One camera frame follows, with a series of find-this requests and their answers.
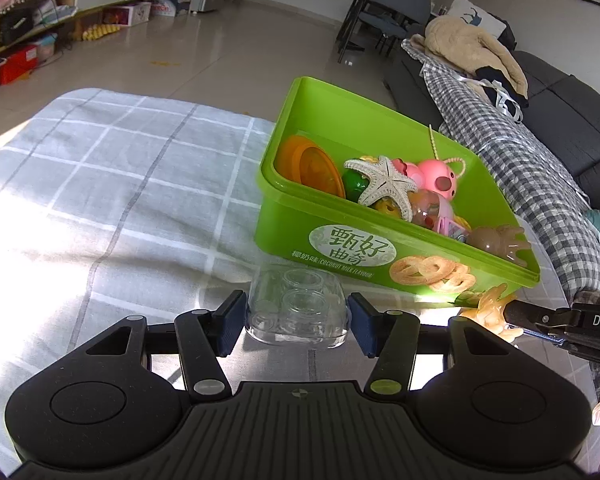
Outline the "dark grey sofa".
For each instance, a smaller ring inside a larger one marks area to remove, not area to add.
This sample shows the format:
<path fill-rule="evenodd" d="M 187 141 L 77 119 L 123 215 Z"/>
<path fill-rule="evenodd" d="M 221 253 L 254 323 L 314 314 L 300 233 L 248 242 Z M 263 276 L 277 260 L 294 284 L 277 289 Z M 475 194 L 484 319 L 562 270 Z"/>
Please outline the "dark grey sofa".
<path fill-rule="evenodd" d="M 424 36 L 416 34 L 407 41 L 428 54 Z M 527 78 L 526 98 L 495 68 L 479 68 L 475 76 L 471 76 L 443 58 L 428 55 L 462 75 L 484 102 L 527 127 L 568 170 L 585 192 L 588 204 L 600 209 L 600 94 L 575 76 L 530 53 L 510 53 Z M 442 117 L 419 76 L 421 67 L 422 64 L 405 53 L 401 44 L 385 74 L 385 85 L 400 113 L 442 133 Z"/>

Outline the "clear pink capsule ball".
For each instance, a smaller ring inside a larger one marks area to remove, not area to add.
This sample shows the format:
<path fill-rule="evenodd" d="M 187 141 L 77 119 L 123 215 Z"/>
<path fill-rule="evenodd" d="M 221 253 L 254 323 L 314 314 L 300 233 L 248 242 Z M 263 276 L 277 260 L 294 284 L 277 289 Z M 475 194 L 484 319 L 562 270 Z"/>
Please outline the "clear pink capsule ball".
<path fill-rule="evenodd" d="M 412 223 L 428 230 L 435 230 L 441 220 L 454 218 L 451 204 L 440 194 L 429 190 L 408 193 L 412 207 Z"/>

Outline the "orange plastic toy plate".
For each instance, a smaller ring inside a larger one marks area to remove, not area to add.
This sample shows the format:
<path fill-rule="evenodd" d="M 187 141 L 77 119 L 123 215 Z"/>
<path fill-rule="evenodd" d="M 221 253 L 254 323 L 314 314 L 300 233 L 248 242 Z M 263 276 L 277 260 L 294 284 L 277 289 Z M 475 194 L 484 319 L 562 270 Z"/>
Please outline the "orange plastic toy plate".
<path fill-rule="evenodd" d="M 306 136 L 294 134 L 280 144 L 274 167 L 289 181 L 340 198 L 346 197 L 335 163 L 329 154 Z"/>

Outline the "tan rubber hand toy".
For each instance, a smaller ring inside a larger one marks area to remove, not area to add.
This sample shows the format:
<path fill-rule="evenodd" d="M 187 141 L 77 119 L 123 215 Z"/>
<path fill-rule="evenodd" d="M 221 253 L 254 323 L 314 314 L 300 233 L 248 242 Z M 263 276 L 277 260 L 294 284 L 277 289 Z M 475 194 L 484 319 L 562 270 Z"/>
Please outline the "tan rubber hand toy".
<path fill-rule="evenodd" d="M 525 268 L 527 263 L 518 256 L 518 252 L 530 250 L 531 245 L 521 238 L 523 232 L 521 226 L 480 226 L 468 234 L 466 243 Z"/>
<path fill-rule="evenodd" d="M 463 308 L 460 316 L 469 318 L 494 335 L 501 337 L 509 344 L 520 337 L 524 330 L 522 328 L 510 327 L 504 318 L 504 309 L 516 299 L 514 294 L 504 295 L 507 285 L 501 284 L 487 290 L 479 299 L 478 307 Z"/>

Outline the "beige fleece blanket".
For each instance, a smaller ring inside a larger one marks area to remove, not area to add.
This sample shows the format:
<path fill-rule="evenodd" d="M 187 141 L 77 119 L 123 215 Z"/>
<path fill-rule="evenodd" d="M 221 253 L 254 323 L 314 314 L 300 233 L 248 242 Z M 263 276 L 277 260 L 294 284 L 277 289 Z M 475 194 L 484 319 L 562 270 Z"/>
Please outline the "beige fleece blanket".
<path fill-rule="evenodd" d="M 425 28 L 424 48 L 428 54 L 443 58 L 471 76 L 475 76 L 479 68 L 495 68 L 518 94 L 528 96 L 528 81 L 518 62 L 506 47 L 479 26 L 469 25 L 454 16 L 439 16 Z"/>

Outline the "white deer cushion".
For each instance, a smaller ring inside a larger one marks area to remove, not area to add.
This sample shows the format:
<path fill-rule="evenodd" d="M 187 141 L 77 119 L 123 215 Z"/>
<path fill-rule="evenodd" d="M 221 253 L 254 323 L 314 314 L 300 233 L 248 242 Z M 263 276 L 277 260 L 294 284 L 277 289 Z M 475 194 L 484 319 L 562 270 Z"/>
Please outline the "white deer cushion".
<path fill-rule="evenodd" d="M 448 11 L 449 16 L 460 18 L 466 24 L 481 27 L 493 37 L 498 38 L 506 29 L 506 24 L 494 18 L 489 12 L 479 8 L 469 0 L 453 0 Z"/>

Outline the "dark blue chair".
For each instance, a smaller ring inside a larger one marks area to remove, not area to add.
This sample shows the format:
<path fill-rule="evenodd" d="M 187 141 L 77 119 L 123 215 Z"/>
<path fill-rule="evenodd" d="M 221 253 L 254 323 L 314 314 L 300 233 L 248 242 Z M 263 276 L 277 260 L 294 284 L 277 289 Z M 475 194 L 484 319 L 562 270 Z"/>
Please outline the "dark blue chair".
<path fill-rule="evenodd" d="M 343 61 L 358 24 L 365 24 L 381 33 L 380 43 L 407 38 L 411 25 L 426 25 L 431 0 L 354 0 L 337 35 L 338 62 Z"/>

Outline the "grey checked table cloth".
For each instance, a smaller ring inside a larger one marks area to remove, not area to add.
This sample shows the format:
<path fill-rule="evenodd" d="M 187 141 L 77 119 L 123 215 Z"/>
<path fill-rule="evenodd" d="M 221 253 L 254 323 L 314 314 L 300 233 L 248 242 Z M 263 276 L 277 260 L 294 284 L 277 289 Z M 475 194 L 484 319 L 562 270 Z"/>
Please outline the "grey checked table cloth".
<path fill-rule="evenodd" d="M 190 396 L 175 318 L 261 266 L 335 274 L 378 311 L 478 304 L 377 285 L 256 243 L 276 122 L 87 88 L 0 149 L 0 465 L 17 479 L 579 479 L 588 398 L 469 318 L 420 318 L 406 396 L 376 360 L 244 328 L 230 396 Z"/>

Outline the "pink toy pig figure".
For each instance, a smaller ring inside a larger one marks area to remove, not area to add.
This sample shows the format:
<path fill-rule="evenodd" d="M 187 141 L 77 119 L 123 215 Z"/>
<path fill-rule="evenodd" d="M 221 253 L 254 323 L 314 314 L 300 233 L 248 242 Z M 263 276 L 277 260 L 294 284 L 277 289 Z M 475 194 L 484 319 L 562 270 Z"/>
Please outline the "pink toy pig figure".
<path fill-rule="evenodd" d="M 413 180 L 420 190 L 435 192 L 449 202 L 455 197 L 457 175 L 446 162 L 439 159 L 425 159 L 418 164 L 413 164 L 395 158 L 392 163 L 400 174 Z"/>

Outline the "grey plaid blanket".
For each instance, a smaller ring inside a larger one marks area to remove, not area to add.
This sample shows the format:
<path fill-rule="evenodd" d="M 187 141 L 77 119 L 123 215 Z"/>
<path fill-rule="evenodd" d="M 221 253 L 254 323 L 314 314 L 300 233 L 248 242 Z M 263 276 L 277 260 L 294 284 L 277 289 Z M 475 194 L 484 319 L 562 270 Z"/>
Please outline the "grey plaid blanket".
<path fill-rule="evenodd" d="M 585 192 L 527 127 L 479 98 L 456 70 L 407 40 L 402 49 L 422 64 L 441 132 L 482 160 L 544 248 L 568 304 L 600 306 L 600 232 L 585 218 Z"/>

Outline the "pink card box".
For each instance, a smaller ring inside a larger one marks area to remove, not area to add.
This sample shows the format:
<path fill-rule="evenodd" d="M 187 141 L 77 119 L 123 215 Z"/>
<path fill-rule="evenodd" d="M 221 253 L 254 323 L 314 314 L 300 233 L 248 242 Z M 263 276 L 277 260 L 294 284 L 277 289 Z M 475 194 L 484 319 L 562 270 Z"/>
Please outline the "pink card box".
<path fill-rule="evenodd" d="M 465 243 L 468 237 L 469 231 L 464 226 L 456 223 L 454 220 L 449 218 L 440 217 L 437 221 L 434 230 L 443 236 L 457 240 L 458 242 Z"/>

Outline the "clear plastic case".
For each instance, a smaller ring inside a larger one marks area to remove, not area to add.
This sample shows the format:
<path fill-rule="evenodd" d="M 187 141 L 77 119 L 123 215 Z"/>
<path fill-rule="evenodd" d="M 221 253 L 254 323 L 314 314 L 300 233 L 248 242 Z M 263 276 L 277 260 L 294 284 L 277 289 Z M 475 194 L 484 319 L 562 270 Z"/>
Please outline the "clear plastic case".
<path fill-rule="evenodd" d="M 245 329 L 264 344 L 337 348 L 349 326 L 350 311 L 335 274 L 269 264 L 261 266 L 251 282 Z"/>

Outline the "yellow toy corn cob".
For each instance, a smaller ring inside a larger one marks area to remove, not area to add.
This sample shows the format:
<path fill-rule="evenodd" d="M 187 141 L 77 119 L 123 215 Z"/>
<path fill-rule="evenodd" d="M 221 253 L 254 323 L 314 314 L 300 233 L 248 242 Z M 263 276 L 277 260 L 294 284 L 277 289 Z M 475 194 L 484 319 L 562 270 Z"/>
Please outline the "yellow toy corn cob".
<path fill-rule="evenodd" d="M 365 177 L 364 174 L 353 169 L 347 169 L 342 174 L 341 180 L 344 192 L 346 193 L 346 199 L 355 203 L 358 202 L 361 195 L 370 184 L 368 177 Z"/>

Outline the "beige starfish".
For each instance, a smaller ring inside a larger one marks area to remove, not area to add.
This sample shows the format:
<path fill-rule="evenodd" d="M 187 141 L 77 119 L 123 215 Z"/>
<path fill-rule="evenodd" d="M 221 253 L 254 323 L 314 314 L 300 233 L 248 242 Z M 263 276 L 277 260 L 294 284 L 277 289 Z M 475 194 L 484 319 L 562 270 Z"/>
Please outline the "beige starfish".
<path fill-rule="evenodd" d="M 398 206 L 401 218 L 411 222 L 412 207 L 408 193 L 418 191 L 418 187 L 413 180 L 394 168 L 389 157 L 380 155 L 377 162 L 352 158 L 346 160 L 343 167 L 356 170 L 370 180 L 370 184 L 358 200 L 359 204 L 370 207 L 382 198 L 391 198 Z"/>

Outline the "red storage box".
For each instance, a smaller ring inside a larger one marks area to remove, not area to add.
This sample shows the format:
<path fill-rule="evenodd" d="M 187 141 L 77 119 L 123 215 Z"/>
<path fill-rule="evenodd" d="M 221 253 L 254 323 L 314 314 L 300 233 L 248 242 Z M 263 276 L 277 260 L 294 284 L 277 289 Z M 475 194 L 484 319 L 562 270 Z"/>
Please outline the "red storage box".
<path fill-rule="evenodd" d="M 0 86 L 11 84 L 23 75 L 31 73 L 38 66 L 38 50 L 33 44 L 27 44 L 12 52 L 0 66 Z"/>

